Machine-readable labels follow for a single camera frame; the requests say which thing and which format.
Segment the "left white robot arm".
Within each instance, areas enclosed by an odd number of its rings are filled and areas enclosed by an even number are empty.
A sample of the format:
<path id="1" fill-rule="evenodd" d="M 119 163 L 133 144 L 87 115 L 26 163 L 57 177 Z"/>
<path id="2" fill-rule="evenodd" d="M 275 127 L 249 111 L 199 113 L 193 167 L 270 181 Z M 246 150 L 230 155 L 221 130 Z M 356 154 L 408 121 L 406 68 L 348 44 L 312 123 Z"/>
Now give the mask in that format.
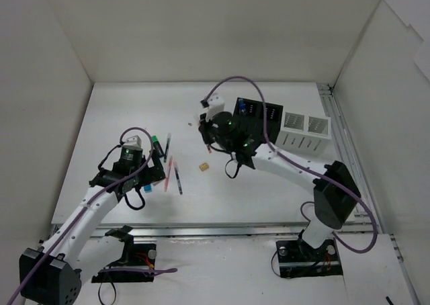
<path id="1" fill-rule="evenodd" d="M 120 158 L 111 169 L 98 167 L 85 197 L 65 223 L 38 249 L 19 258 L 18 292 L 38 304 L 73 304 L 82 285 L 112 263 L 134 257 L 131 227 L 108 230 L 96 245 L 87 242 L 101 221 L 130 191 L 165 179 L 155 148 L 148 155 L 139 144 L 119 145 Z"/>

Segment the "blue gel pen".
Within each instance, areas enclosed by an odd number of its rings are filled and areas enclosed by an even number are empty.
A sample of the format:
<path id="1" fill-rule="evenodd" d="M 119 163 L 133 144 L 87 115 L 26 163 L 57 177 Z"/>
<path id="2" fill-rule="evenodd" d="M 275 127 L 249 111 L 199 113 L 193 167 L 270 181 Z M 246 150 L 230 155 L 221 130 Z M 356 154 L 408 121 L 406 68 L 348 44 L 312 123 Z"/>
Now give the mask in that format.
<path id="1" fill-rule="evenodd" d="M 246 105 L 243 98 L 238 98 L 238 111 L 239 111 L 239 114 L 246 113 Z"/>

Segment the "green cap black highlighter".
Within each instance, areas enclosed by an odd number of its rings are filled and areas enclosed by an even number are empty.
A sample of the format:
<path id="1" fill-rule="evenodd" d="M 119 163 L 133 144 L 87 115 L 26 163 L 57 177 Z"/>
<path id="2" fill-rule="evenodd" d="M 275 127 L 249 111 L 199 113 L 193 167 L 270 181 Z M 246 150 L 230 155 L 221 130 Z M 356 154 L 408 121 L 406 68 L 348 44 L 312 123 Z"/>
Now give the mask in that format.
<path id="1" fill-rule="evenodd" d="M 157 138 L 156 135 L 153 135 L 152 137 L 152 142 L 153 142 L 153 146 L 154 146 L 154 150 L 157 154 L 157 156 L 161 159 L 165 156 L 163 147 L 161 146 L 161 143 L 159 142 L 159 139 Z"/>

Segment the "green gel pen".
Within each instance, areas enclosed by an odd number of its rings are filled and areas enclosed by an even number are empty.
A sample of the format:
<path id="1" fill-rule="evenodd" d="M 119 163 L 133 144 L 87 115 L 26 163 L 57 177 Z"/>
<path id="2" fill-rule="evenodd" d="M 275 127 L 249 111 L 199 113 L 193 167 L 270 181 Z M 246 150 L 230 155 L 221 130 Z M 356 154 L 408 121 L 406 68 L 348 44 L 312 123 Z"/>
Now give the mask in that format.
<path id="1" fill-rule="evenodd" d="M 167 134 L 166 146 L 165 146 L 165 155 L 164 155 L 164 163 L 167 162 L 167 157 L 169 156 L 169 149 L 171 145 L 171 133 Z"/>

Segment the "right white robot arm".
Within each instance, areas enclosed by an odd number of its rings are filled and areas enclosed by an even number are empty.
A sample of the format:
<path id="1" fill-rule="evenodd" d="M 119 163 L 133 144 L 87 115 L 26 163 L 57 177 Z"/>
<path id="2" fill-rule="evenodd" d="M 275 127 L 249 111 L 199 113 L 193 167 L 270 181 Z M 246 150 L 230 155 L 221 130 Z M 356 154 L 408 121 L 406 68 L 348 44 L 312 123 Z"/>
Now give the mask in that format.
<path id="1" fill-rule="evenodd" d="M 314 218 L 300 234 L 297 250 L 301 257 L 313 259 L 334 230 L 343 227 L 357 201 L 350 196 L 361 194 L 348 168 L 340 161 L 332 164 L 310 162 L 305 170 L 297 167 L 305 159 L 273 144 L 262 143 L 256 136 L 239 130 L 230 112 L 208 118 L 200 114 L 198 130 L 207 146 L 217 144 L 239 167 L 263 171 L 284 178 L 305 189 L 314 198 Z M 337 187 L 339 183 L 349 192 Z"/>

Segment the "pink gel pen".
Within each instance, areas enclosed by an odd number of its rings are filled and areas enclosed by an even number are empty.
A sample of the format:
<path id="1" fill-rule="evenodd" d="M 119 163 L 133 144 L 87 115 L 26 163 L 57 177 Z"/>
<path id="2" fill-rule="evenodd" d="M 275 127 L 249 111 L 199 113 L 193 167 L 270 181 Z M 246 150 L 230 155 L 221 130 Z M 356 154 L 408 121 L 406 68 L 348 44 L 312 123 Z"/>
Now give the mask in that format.
<path id="1" fill-rule="evenodd" d="M 168 190 L 172 164 L 173 164 L 173 156 L 170 156 L 168 164 L 167 164 L 167 172 L 166 172 L 166 178 L 165 178 L 165 184 L 164 184 L 164 192 L 167 192 L 167 190 Z"/>

